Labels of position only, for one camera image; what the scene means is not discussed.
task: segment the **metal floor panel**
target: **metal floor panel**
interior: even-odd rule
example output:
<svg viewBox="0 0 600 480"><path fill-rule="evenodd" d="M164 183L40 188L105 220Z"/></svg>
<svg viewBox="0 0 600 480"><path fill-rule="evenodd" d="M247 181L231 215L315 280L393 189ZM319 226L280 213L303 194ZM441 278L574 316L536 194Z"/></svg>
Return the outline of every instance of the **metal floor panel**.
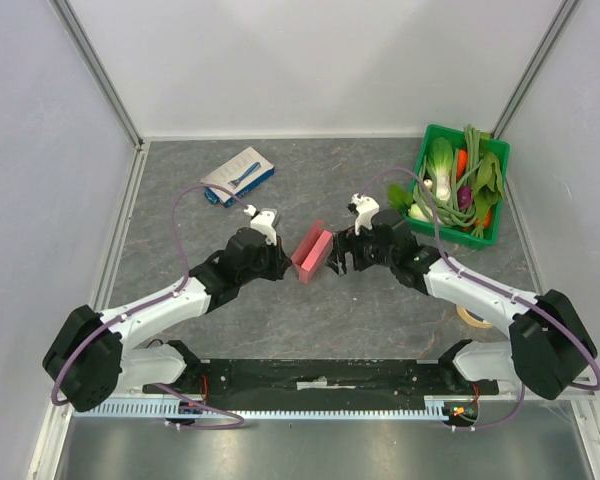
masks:
<svg viewBox="0 0 600 480"><path fill-rule="evenodd" d="M252 421L230 431L176 431L158 419L74 419L57 480L587 480L568 402L525 405L510 424L451 433L395 420ZM484 402L485 421L507 402Z"/></svg>

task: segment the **purple vegetable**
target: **purple vegetable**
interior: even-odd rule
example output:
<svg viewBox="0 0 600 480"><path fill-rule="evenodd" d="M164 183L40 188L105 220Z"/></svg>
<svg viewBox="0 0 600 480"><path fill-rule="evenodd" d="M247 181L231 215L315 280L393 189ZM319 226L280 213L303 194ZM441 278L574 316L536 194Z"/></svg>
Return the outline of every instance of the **purple vegetable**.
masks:
<svg viewBox="0 0 600 480"><path fill-rule="evenodd" d="M471 206L473 198L471 197L471 187L463 185L458 189L458 208L465 210Z"/></svg>

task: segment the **tape roll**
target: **tape roll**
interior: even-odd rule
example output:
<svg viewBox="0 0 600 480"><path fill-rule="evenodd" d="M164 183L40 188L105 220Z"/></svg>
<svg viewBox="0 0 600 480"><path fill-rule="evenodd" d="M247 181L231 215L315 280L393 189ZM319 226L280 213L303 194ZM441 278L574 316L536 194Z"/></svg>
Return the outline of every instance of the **tape roll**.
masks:
<svg viewBox="0 0 600 480"><path fill-rule="evenodd" d="M485 322L481 318L474 316L469 312L466 308L461 307L460 305L456 305L456 311L458 312L458 316L463 319L467 324L475 328L491 328L492 324L489 322Z"/></svg>

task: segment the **green plastic crate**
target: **green plastic crate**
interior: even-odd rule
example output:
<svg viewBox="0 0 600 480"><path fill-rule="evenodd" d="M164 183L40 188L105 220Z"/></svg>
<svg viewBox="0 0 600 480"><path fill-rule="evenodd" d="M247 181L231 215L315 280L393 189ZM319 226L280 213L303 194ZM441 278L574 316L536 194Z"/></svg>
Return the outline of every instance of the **green plastic crate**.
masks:
<svg viewBox="0 0 600 480"><path fill-rule="evenodd" d="M427 133L424 136L422 142L422 149L420 150L420 156L418 157L418 163L416 164L415 172L420 171L424 156L429 151L431 142L438 137L446 138L451 146L455 148L465 148L464 132L460 130L453 130L451 128L441 127L440 125L429 125L427 127ZM502 181L503 183L507 180L507 162L509 161L509 144L500 140L489 140L487 143L489 150L491 150L500 160L500 168L502 170ZM413 180L409 186L409 191L413 192L415 189L416 181ZM443 240L448 240L453 243L459 243L466 245L469 248L475 248L480 250L488 245L493 245L498 239L498 227L500 226L500 213L502 212L503 200L498 200L495 207L492 207L491 211L491 223L484 231L484 238L473 237L470 232L463 232L460 227L440 227L440 237ZM405 216L411 229L416 232L425 233L433 236L433 225L428 222L421 222L415 220L409 216Z"/></svg>

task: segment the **white connector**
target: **white connector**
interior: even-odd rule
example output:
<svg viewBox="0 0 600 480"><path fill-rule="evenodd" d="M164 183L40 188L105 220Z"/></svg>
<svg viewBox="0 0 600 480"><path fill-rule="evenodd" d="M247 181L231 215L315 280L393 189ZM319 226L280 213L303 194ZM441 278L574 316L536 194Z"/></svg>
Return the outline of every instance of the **white connector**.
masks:
<svg viewBox="0 0 600 480"><path fill-rule="evenodd" d="M257 211L258 210L256 210L256 207L254 207L253 205L247 205L247 208L243 210L243 212L249 215L251 218L253 218Z"/></svg>
<svg viewBox="0 0 600 480"><path fill-rule="evenodd" d="M358 213L355 221L356 235L360 235L360 227L371 230L371 218L380 211L380 205L373 198L357 193L351 197L351 203L356 206Z"/></svg>
<svg viewBox="0 0 600 480"><path fill-rule="evenodd" d="M266 242L269 245L275 245L278 241L275 224L276 211L273 209L263 209L255 217L251 218L249 226L267 237Z"/></svg>

